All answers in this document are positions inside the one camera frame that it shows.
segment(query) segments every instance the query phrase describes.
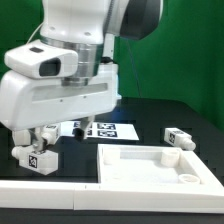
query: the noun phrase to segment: white robot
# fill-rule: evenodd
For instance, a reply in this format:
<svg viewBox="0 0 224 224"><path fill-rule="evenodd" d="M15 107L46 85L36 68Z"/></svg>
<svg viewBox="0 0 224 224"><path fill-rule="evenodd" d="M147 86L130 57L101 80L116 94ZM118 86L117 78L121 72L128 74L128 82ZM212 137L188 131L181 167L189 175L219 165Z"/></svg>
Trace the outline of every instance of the white robot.
<svg viewBox="0 0 224 224"><path fill-rule="evenodd" d="M94 116L116 106L118 66L102 60L106 34L144 38L158 26L163 0L43 0L43 6L41 40L5 55L12 70L1 80L0 121L14 133L12 155L20 165L49 174L57 154L45 149L60 136L58 123L81 119L76 137L85 139Z"/></svg>

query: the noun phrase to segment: black table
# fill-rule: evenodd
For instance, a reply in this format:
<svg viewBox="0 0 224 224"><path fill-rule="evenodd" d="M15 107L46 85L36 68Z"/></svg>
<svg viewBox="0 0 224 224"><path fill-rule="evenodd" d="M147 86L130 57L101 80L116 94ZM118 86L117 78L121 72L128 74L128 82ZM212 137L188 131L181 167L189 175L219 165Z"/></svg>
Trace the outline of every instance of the black table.
<svg viewBox="0 0 224 224"><path fill-rule="evenodd" d="M168 146L163 141L165 127L178 127L193 136L195 153L224 184L224 134L186 104L168 100L124 98L112 113L96 117L98 122L133 124L139 141L89 138L77 142L61 137L52 149L59 153L59 170L48 176L21 168L11 156L11 133L0 127L0 180L97 182L97 144ZM0 209L5 223L224 223L224 215L151 212L62 211Z"/></svg>

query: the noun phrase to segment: black and white pattern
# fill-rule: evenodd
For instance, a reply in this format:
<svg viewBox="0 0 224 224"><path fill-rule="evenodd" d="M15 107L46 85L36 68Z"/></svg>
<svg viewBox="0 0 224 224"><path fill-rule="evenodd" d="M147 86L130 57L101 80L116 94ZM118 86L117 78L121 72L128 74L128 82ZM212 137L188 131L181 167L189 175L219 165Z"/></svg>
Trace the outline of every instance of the black and white pattern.
<svg viewBox="0 0 224 224"><path fill-rule="evenodd" d="M97 124L98 129L103 129L103 130L116 130L115 124L108 124L108 123L98 123Z"/></svg>
<svg viewBox="0 0 224 224"><path fill-rule="evenodd" d="M80 121L75 121L74 128L79 128L79 127L80 127Z"/></svg>
<svg viewBox="0 0 224 224"><path fill-rule="evenodd" d="M174 134L181 134L181 135L184 134L184 132L182 132L182 131L173 131L173 133Z"/></svg>
<svg viewBox="0 0 224 224"><path fill-rule="evenodd" d="M98 131L98 137L105 137L105 138L117 138L117 132L116 131Z"/></svg>
<svg viewBox="0 0 224 224"><path fill-rule="evenodd" d="M174 134L170 133L169 141L171 143L174 143L175 142L175 135Z"/></svg>
<svg viewBox="0 0 224 224"><path fill-rule="evenodd" d="M57 126L55 125L48 125L46 128L49 128L49 129L55 129Z"/></svg>
<svg viewBox="0 0 224 224"><path fill-rule="evenodd" d="M29 166L37 169L37 158L34 156L29 156Z"/></svg>

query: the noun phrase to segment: green wall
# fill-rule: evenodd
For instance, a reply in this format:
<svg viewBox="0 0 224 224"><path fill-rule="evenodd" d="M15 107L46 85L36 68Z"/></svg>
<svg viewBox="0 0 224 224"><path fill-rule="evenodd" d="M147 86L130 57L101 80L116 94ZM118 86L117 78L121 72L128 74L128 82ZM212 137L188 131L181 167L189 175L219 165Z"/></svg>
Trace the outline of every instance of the green wall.
<svg viewBox="0 0 224 224"><path fill-rule="evenodd" d="M41 0L1 0L3 55L42 21ZM224 1L165 0L158 29L141 41L117 38L122 96L187 103L224 131Z"/></svg>

